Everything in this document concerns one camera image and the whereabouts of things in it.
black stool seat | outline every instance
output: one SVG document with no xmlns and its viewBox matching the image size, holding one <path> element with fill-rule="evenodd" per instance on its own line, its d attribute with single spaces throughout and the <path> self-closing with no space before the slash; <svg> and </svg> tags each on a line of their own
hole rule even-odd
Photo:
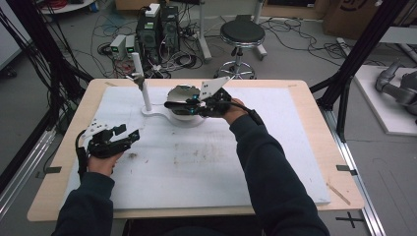
<svg viewBox="0 0 417 236">
<path fill-rule="evenodd" d="M 220 29 L 221 38 L 234 46 L 253 47 L 265 38 L 264 29 L 251 21 L 231 21 Z"/>
</svg>

black metal pole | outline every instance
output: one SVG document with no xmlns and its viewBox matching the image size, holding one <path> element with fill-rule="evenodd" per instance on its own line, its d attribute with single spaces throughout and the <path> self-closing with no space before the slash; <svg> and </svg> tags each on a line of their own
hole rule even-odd
<svg viewBox="0 0 417 236">
<path fill-rule="evenodd" d="M 339 103 L 336 131 L 344 142 L 343 133 L 350 83 L 407 3 L 408 0 L 385 0 L 359 37 L 339 71 L 333 77 L 311 87 L 311 91 L 314 92 L 328 86 L 325 94 L 318 99 L 318 105 L 327 110 L 331 110 L 337 99 L 343 95 Z"/>
</svg>

table surface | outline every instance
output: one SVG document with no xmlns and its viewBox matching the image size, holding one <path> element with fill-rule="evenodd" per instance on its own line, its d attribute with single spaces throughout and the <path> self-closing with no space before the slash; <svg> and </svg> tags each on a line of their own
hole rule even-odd
<svg viewBox="0 0 417 236">
<path fill-rule="evenodd" d="M 199 88 L 203 80 L 147 80 L 149 87 L 174 88 L 180 84 L 193 85 Z M 91 122 L 102 95 L 107 87 L 136 87 L 129 80 L 96 79 L 89 87 L 58 148 L 51 167 L 61 166 L 59 173 L 47 174 L 39 188 L 28 212 L 30 221 L 51 221 L 58 218 L 63 196 L 76 153 L 74 142 L 77 134 Z M 226 88 L 288 88 L 299 117 L 307 134 L 313 153 L 328 186 L 331 203 L 318 206 L 318 210 L 360 209 L 364 201 L 349 171 L 338 171 L 336 165 L 345 165 L 337 145 L 328 129 L 316 101 L 303 81 L 282 80 L 236 80 L 226 84 Z M 170 217 L 192 215 L 229 215 L 253 214 L 250 206 L 222 206 L 198 208 L 165 208 L 165 209 L 126 209 L 114 212 L 115 218 L 136 217 Z"/>
</svg>

dark sleeve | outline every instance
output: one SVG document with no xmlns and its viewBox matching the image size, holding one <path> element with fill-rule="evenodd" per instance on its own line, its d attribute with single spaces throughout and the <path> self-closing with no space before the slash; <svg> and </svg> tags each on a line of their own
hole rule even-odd
<svg viewBox="0 0 417 236">
<path fill-rule="evenodd" d="M 62 206 L 52 235 L 110 235 L 113 223 L 110 195 L 113 187 L 111 178 L 86 173 L 80 188 L 72 191 Z"/>
<path fill-rule="evenodd" d="M 230 131 L 245 172 L 252 206 L 267 235 L 329 235 L 279 142 L 248 115 Z"/>
</svg>

concrete floor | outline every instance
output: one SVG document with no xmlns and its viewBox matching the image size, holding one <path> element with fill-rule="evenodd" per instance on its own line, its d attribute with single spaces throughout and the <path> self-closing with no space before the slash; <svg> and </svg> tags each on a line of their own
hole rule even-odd
<svg viewBox="0 0 417 236">
<path fill-rule="evenodd" d="M 112 68 L 109 59 L 96 53 L 99 44 L 111 41 L 111 36 L 103 36 L 104 32 L 111 32 L 107 26 L 123 25 L 119 33 L 128 33 L 136 27 L 135 15 L 121 14 L 112 4 L 108 4 L 98 13 L 82 9 L 58 17 L 63 32 L 75 49 L 77 60 L 95 78 L 104 78 L 108 74 L 103 75 L 102 72 L 111 71 Z M 207 34 L 218 35 L 218 23 L 221 21 L 220 18 L 207 19 L 207 29 L 214 27 Z M 323 34 L 321 22 L 302 21 L 301 31 L 317 40 L 316 47 L 322 47 L 324 43 L 335 43 L 334 36 Z M 306 50 L 288 49 L 282 45 L 284 43 L 286 46 L 306 49 L 309 39 L 301 37 L 298 32 L 282 31 L 277 36 L 267 32 L 264 47 L 268 56 L 265 60 L 260 61 L 253 52 L 245 52 L 244 60 L 256 69 L 258 79 L 303 80 L 312 86 L 332 76 L 339 68 L 337 65 L 343 63 L 342 58 L 332 59 L 323 51 L 314 53 L 337 65 L 315 57 Z M 347 43 L 353 45 L 354 41 L 348 40 Z M 212 78 L 215 70 L 231 59 L 232 48 L 217 37 L 208 37 L 208 47 L 213 57 L 209 63 L 203 64 L 197 70 L 183 69 L 173 72 L 172 78 Z M 88 54 L 96 57 L 103 66 L 97 66 Z M 373 51 L 367 63 L 376 60 L 389 65 L 396 58 L 400 58 L 407 67 L 416 66 L 402 52 L 383 43 Z M 10 162 L 47 110 L 46 88 L 37 80 L 29 61 L 20 55 L 11 65 L 17 70 L 18 76 L 14 79 L 2 77 L 0 80 L 0 170 Z M 320 97 L 322 93 L 317 92 L 315 97 Z M 414 200 L 417 198 L 417 191 L 413 182 L 417 177 L 417 138 L 386 135 L 355 83 L 352 83 L 349 96 L 345 135 L 386 235 L 416 235 L 417 203 Z M 0 221 L 0 235 L 48 235 L 53 231 L 54 222 L 28 222 L 26 214 L 42 181 L 35 174 L 41 171 L 46 158 L 52 154 L 53 147 L 58 146 L 61 138 L 57 137 L 51 150 L 36 167 Z M 360 211 L 349 213 L 353 218 L 363 219 Z M 323 211 L 320 215 L 332 235 L 370 234 L 364 222 L 356 221 L 352 224 L 347 220 L 337 220 L 338 217 L 348 217 L 346 211 Z M 112 235 L 121 235 L 123 225 L 124 220 L 115 219 Z"/>
</svg>

